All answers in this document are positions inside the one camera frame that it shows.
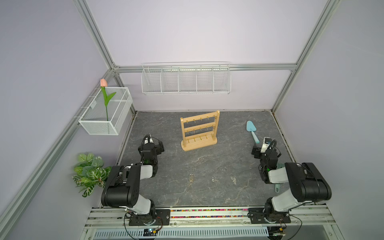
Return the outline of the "wooden jewelry display stand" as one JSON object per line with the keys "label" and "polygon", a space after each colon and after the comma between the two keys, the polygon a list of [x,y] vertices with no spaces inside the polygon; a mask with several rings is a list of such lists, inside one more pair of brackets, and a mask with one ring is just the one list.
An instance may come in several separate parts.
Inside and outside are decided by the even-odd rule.
{"label": "wooden jewelry display stand", "polygon": [[216,145],[220,111],[180,118],[183,140],[182,149],[187,152]]}

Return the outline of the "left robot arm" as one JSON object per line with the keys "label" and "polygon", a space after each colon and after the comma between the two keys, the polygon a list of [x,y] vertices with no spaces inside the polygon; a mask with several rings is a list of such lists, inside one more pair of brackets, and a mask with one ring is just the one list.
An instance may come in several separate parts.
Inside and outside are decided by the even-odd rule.
{"label": "left robot arm", "polygon": [[130,166],[113,166],[104,186],[104,207],[124,208],[138,217],[156,218],[155,204],[140,194],[141,180],[158,172],[158,155],[165,151],[163,142],[147,134],[138,147],[140,161]]}

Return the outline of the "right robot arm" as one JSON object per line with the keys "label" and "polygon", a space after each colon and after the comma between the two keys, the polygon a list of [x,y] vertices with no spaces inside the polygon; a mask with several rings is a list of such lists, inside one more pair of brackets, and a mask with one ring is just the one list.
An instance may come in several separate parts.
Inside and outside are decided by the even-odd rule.
{"label": "right robot arm", "polygon": [[261,213],[265,218],[287,214],[303,204],[331,199],[331,187],[313,163],[290,162],[278,168],[281,152],[276,140],[265,138],[261,147],[254,145],[252,155],[260,160],[259,174],[264,183],[288,183],[290,186],[287,191],[266,201]]}

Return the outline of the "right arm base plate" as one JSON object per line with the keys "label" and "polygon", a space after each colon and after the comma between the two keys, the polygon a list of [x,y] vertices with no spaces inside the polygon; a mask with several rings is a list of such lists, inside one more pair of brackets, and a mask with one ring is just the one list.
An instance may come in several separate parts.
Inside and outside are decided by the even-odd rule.
{"label": "right arm base plate", "polygon": [[265,208],[249,208],[247,217],[251,224],[289,224],[291,223],[288,212],[268,212]]}

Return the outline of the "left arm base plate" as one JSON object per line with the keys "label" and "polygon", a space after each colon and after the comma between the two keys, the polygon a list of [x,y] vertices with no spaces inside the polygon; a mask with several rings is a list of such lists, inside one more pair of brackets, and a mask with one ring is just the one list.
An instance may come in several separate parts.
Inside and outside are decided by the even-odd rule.
{"label": "left arm base plate", "polygon": [[171,220],[170,209],[156,209],[150,211],[148,215],[131,215],[129,226],[168,226]]}

